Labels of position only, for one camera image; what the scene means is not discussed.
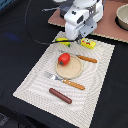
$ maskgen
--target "yellow object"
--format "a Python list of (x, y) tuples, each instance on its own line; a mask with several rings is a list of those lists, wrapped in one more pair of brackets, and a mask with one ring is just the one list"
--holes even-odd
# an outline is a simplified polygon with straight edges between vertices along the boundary
[[(68, 40), (67, 38), (57, 38), (55, 41), (64, 41), (64, 40)], [(58, 43), (61, 43), (61, 44), (64, 44), (68, 47), (70, 47), (70, 42), (58, 42)]]
[(96, 42), (91, 41), (89, 39), (83, 38), (81, 39), (81, 45), (90, 49), (93, 49), (96, 46)]

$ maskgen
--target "round wooden board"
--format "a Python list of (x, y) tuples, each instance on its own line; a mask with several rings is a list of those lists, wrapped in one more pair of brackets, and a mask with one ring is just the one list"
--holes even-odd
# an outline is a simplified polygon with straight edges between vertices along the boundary
[(78, 77), (83, 71), (83, 64), (81, 60), (73, 55), (70, 55), (70, 61), (67, 65), (62, 66), (56, 62), (56, 72), (62, 78), (73, 79)]

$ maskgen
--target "knife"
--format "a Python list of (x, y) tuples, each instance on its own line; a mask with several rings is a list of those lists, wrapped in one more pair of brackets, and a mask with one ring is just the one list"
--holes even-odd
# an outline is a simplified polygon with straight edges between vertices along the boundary
[(77, 56), (78, 58), (80, 58), (82, 60), (86, 60), (86, 61), (89, 61), (89, 62), (92, 62), (92, 63), (97, 63), (97, 60), (93, 59), (93, 58), (89, 58), (89, 57), (85, 57), (85, 56), (81, 56), (81, 55), (76, 55), (76, 54), (73, 54), (73, 53), (65, 52), (63, 50), (59, 50), (59, 52), (61, 52), (61, 53), (68, 53), (70, 55), (75, 55), (75, 56)]

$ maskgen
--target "placemat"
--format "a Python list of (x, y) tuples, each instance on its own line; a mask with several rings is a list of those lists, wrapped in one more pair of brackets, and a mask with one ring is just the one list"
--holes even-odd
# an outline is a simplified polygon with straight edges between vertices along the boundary
[[(55, 38), (58, 37), (65, 37), (65, 33), (59, 32)], [(58, 49), (98, 60), (98, 63), (81, 60), (84, 70), (81, 76), (72, 79), (73, 82), (84, 85), (85, 90), (73, 88), (44, 76), (44, 71), (57, 75), (55, 63), (61, 54)], [(89, 128), (113, 50), (114, 45), (100, 41), (96, 41), (93, 50), (78, 45), (76, 42), (71, 42), (71, 47), (60, 43), (51, 44), (13, 93), (13, 96), (56, 115), (79, 128)], [(51, 87), (70, 97), (72, 104), (67, 104), (50, 94), (49, 88)]]

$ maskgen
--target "silver fork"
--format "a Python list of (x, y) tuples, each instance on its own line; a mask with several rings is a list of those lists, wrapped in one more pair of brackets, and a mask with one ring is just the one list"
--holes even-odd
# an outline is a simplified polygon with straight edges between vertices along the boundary
[(59, 77), (57, 77), (56, 75), (53, 75), (47, 71), (45, 71), (44, 75), (49, 78), (49, 79), (52, 79), (52, 80), (60, 80), (61, 82), (65, 83), (65, 84), (68, 84), (70, 86), (73, 86), (75, 88), (78, 88), (78, 89), (81, 89), (81, 90), (84, 90), (85, 87), (83, 85), (80, 85), (80, 84), (77, 84), (77, 83), (74, 83), (72, 81), (69, 81), (67, 79), (60, 79)]

